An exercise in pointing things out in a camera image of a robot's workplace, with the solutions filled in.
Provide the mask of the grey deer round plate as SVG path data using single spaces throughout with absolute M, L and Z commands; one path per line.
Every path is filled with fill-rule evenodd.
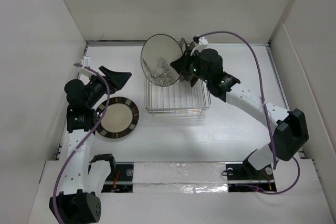
M 194 87 L 198 81 L 198 77 L 190 73 L 190 65 L 191 65 L 190 57 L 191 57 L 191 51 L 194 48 L 194 46 L 195 46 L 194 42 L 190 43 L 188 45 L 188 48 L 184 52 L 184 56 L 187 56 L 187 64 L 186 64 L 186 69 L 184 71 L 184 77 L 186 79 L 185 81 L 190 83 L 191 88 Z

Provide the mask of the metal rimmed round plate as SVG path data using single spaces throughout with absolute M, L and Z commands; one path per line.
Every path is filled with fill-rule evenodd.
M 187 42 L 186 42 L 186 40 L 185 40 L 184 38 L 181 38 L 181 40 L 180 40 L 180 42 L 179 42 L 179 45 L 180 45 L 180 47 L 181 47 L 183 53 L 184 53 L 185 50 L 188 48 L 188 44 L 187 44 Z M 186 80 L 185 77 L 184 77 L 182 74 L 180 74 L 179 81 L 180 81 L 180 82 L 183 82 L 183 81 L 185 81 L 185 80 Z

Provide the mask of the cream plate with tree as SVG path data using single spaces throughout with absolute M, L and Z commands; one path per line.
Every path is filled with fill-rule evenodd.
M 151 36 L 141 50 L 141 68 L 145 77 L 154 85 L 168 87 L 173 85 L 180 74 L 170 63 L 183 55 L 178 42 L 166 34 Z

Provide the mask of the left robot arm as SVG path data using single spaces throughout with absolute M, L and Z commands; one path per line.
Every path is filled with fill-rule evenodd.
M 117 167 L 112 154 L 90 156 L 96 129 L 108 106 L 104 106 L 100 115 L 93 107 L 104 95 L 121 90 L 132 74 L 111 71 L 104 66 L 95 71 L 80 63 L 75 67 L 89 77 L 89 82 L 84 84 L 73 79 L 64 87 L 68 102 L 68 153 L 57 176 L 49 208 L 58 223 L 98 223 L 101 217 L 99 195 L 105 181 L 117 175 Z

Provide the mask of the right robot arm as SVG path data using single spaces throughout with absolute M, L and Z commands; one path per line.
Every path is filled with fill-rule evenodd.
M 204 49 L 190 56 L 184 54 L 171 62 L 183 76 L 192 76 L 206 83 L 208 91 L 233 105 L 265 127 L 270 128 L 273 142 L 253 151 L 245 158 L 243 174 L 255 178 L 267 165 L 278 160 L 289 161 L 309 138 L 305 114 L 278 107 L 253 95 L 240 80 L 223 70 L 223 59 L 214 49 Z

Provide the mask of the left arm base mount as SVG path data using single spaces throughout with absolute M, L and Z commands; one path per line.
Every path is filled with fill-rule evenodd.
M 104 182 L 102 193 L 132 193 L 134 163 L 117 163 L 116 172 Z

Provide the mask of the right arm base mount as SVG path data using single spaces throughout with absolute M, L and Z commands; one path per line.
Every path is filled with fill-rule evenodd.
M 227 178 L 229 192 L 277 191 L 271 165 L 255 170 L 242 162 L 226 163 L 222 176 Z

